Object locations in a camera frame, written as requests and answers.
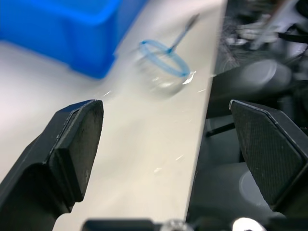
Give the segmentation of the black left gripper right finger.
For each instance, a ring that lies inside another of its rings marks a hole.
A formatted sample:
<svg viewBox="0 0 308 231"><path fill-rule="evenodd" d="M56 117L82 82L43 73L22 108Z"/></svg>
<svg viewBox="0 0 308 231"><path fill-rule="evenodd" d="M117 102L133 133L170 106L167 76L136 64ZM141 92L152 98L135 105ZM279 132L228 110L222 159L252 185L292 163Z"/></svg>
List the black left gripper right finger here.
<svg viewBox="0 0 308 231"><path fill-rule="evenodd" d="M282 111L231 100L244 160L273 211L308 213L308 137Z"/></svg>

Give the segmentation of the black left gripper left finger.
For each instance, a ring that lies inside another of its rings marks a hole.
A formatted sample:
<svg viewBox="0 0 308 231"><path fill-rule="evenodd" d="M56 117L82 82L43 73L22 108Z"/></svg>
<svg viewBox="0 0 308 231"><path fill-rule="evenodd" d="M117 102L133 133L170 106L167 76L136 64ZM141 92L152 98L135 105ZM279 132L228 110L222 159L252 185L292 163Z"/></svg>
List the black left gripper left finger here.
<svg viewBox="0 0 308 231"><path fill-rule="evenodd" d="M102 101L87 100L53 115L0 184L1 230L51 231L83 201L103 114Z"/></svg>

